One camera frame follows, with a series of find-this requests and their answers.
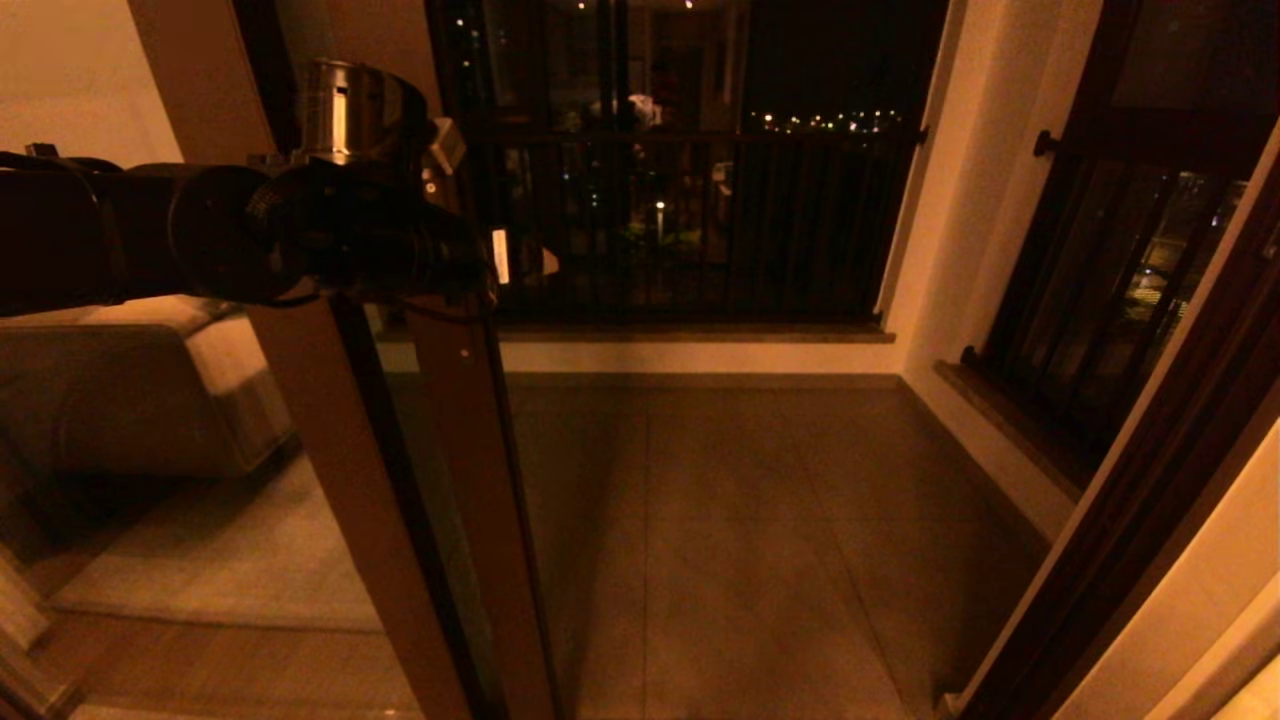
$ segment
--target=glass door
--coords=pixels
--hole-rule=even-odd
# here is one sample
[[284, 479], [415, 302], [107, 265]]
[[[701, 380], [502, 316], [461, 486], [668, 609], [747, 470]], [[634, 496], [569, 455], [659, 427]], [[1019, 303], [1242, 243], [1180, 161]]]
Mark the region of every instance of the glass door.
[[872, 322], [947, 4], [433, 4], [507, 322]]
[[[133, 110], [172, 135], [133, 163], [241, 164], [273, 138], [257, 95], [266, 76], [243, 55], [261, 49], [261, 28], [247, 35], [257, 9], [237, 9], [99, 4], [101, 41], [58, 61], [72, 65], [67, 77], [124, 68], [142, 78]], [[84, 19], [45, 4], [14, 12], [20, 22], [4, 31], [14, 44]], [[404, 72], [403, 56], [364, 59]], [[70, 132], [32, 120], [45, 140]], [[72, 145], [105, 158], [145, 149], [129, 145], [133, 127], [81, 127]], [[31, 140], [41, 138], [4, 138]], [[470, 357], [486, 357], [485, 337]], [[411, 392], [416, 415], [406, 415], [381, 366], [365, 307], [344, 297], [266, 309], [165, 296], [5, 320], [4, 707], [87, 719], [552, 717], [545, 691], [539, 705], [536, 614], [509, 614], [529, 628], [512, 639], [507, 615], [490, 623], [476, 610], [476, 580], [486, 597], [524, 592], [532, 607], [527, 577], [490, 587], [490, 568], [526, 557], [515, 483], [506, 478], [506, 498], [480, 484], [502, 473], [484, 464], [494, 447], [503, 456], [500, 386], [442, 373], [458, 395], [435, 406], [461, 434], [407, 438], [397, 413], [404, 428], [421, 427], [412, 423], [429, 401]], [[451, 474], [488, 493], [460, 500], [499, 541], [485, 555], [470, 542], [470, 585], [468, 543], [451, 534], [436, 492]], [[500, 682], [486, 674], [489, 648]], [[512, 657], [534, 671], [522, 675]]]

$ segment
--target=floor tile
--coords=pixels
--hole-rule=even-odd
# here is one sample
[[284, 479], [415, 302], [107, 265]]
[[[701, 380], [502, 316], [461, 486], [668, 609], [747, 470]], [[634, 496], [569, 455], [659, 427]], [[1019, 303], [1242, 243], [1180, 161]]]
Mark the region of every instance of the floor tile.
[[512, 413], [644, 413], [644, 388], [512, 386]]
[[544, 584], [556, 679], [570, 717], [644, 715], [644, 520], [604, 521], [558, 559], [570, 564], [559, 580]]
[[901, 717], [831, 546], [819, 523], [652, 519], [646, 716]]
[[644, 515], [643, 414], [530, 411], [515, 416], [516, 450], [532, 511]]
[[808, 415], [787, 424], [823, 516], [982, 520], [975, 466], [901, 409], [873, 418]]
[[788, 418], [865, 418], [899, 411], [914, 400], [900, 387], [796, 388], [777, 391], [773, 402], [777, 411]]
[[800, 519], [820, 512], [800, 456], [774, 418], [654, 414], [649, 465], [653, 518]]
[[772, 418], [778, 392], [760, 388], [646, 388], [637, 396], [654, 415]]
[[929, 717], [977, 670], [1034, 565], [992, 523], [833, 527], [908, 710]]

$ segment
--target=metal cylinder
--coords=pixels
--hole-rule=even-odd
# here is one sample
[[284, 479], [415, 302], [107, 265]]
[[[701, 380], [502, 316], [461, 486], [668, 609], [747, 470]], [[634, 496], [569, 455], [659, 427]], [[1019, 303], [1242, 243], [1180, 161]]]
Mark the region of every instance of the metal cylinder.
[[381, 161], [415, 177], [421, 173], [435, 124], [426, 117], [422, 94], [408, 82], [367, 65], [312, 60], [301, 102], [296, 161]]

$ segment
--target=white wall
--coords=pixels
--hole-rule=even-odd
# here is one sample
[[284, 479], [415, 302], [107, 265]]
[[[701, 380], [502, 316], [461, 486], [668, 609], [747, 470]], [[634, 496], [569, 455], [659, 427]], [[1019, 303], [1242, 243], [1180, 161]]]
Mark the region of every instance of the white wall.
[[1277, 538], [1280, 424], [1057, 717], [1148, 716], [1260, 593], [1274, 596]]
[[1050, 541], [1073, 500], [934, 364], [986, 340], [1051, 165], [1032, 145], [1041, 129], [1065, 126], [1100, 9], [1100, 0], [969, 3], [888, 309], [908, 384]]
[[1280, 717], [1280, 657], [1272, 657], [1248, 685], [1240, 689], [1215, 720], [1276, 720]]
[[0, 0], [0, 150], [182, 161], [124, 0]]

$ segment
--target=metal railing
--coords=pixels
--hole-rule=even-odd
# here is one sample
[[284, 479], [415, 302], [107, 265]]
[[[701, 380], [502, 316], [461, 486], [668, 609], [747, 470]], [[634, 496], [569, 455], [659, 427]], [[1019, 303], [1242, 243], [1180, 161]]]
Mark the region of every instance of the metal railing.
[[507, 229], [507, 320], [865, 322], [914, 143], [901, 132], [486, 137], [471, 142], [463, 188], [479, 229]]
[[1244, 183], [1060, 151], [991, 337], [965, 361], [1101, 461]]

